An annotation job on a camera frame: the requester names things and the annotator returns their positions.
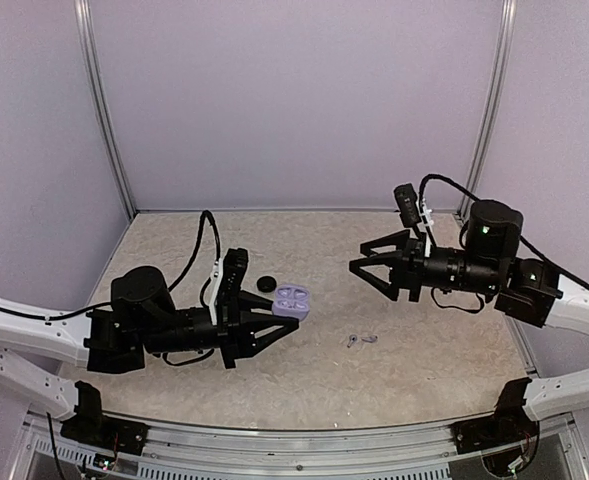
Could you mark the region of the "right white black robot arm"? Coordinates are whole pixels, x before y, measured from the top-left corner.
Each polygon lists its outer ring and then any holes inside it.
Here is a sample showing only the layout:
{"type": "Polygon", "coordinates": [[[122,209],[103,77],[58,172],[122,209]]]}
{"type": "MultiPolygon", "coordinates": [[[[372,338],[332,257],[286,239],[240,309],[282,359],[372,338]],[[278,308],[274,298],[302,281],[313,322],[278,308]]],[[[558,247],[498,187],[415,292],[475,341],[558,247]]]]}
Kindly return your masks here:
{"type": "MultiPolygon", "coordinates": [[[[546,260],[522,259],[523,216],[495,200],[473,203],[463,248],[437,247],[408,229],[365,242],[349,270],[392,301],[401,291],[412,302],[423,288],[480,295],[506,316],[538,327],[589,336],[589,286],[546,260]]],[[[497,444],[520,432],[525,418],[543,420],[589,408],[589,369],[505,385],[485,433],[497,444]]]]}

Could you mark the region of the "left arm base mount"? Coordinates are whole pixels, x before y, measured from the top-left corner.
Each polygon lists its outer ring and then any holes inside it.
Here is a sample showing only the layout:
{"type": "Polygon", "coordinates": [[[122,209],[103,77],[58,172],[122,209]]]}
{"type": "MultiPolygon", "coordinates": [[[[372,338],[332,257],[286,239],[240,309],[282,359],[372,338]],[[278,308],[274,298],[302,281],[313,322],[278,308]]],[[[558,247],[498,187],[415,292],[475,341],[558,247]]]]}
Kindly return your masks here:
{"type": "Polygon", "coordinates": [[[74,386],[77,401],[73,416],[61,422],[61,435],[81,444],[141,456],[150,427],[106,415],[97,388],[84,381],[77,381],[74,386]]]}

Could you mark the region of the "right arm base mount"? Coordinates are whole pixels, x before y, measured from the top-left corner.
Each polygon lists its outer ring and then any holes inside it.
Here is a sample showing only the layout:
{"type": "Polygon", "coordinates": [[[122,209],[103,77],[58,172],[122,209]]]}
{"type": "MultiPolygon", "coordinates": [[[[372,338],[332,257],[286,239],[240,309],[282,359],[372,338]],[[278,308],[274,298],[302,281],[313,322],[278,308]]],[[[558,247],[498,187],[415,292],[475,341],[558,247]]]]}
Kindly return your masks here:
{"type": "Polygon", "coordinates": [[[524,411],[529,377],[511,380],[503,387],[492,413],[453,423],[450,431],[458,454],[487,450],[538,436],[540,425],[524,411]]]}

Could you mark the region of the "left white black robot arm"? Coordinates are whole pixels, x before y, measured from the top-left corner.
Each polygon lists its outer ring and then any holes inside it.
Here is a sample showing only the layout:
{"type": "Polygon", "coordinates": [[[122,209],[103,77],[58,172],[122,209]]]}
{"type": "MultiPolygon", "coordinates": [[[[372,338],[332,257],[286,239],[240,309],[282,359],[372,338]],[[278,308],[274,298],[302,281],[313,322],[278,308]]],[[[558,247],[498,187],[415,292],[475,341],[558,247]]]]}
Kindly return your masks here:
{"type": "Polygon", "coordinates": [[[239,274],[216,278],[207,307],[175,306],[163,274],[137,267],[112,284],[112,298],[77,312],[0,299],[0,384],[28,398],[53,418],[73,419],[95,445],[114,434],[100,393],[83,382],[51,374],[25,359],[32,353],[88,372],[120,375],[141,370],[145,357],[214,352],[226,368],[252,358],[299,327],[293,317],[271,314],[269,300],[241,289],[239,274]]]}

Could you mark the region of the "purple round charging case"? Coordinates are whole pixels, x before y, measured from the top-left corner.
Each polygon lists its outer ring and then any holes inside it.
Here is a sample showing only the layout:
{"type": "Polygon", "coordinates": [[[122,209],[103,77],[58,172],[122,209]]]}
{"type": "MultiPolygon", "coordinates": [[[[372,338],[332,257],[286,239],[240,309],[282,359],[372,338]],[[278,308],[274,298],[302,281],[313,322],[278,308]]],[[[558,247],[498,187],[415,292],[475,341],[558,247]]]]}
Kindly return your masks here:
{"type": "Polygon", "coordinates": [[[282,284],[274,291],[272,314],[304,320],[310,312],[310,292],[299,285],[282,284]]]}

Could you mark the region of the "black earbud charging case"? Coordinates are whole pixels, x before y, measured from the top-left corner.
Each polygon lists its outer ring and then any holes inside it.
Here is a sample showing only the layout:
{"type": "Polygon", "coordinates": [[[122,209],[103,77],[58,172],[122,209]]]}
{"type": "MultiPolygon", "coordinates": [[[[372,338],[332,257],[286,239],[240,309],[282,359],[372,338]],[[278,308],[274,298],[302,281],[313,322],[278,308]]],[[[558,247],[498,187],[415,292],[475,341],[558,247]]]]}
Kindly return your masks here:
{"type": "Polygon", "coordinates": [[[273,276],[264,275],[256,281],[256,287],[262,293],[271,293],[277,288],[277,280],[273,276]]]}

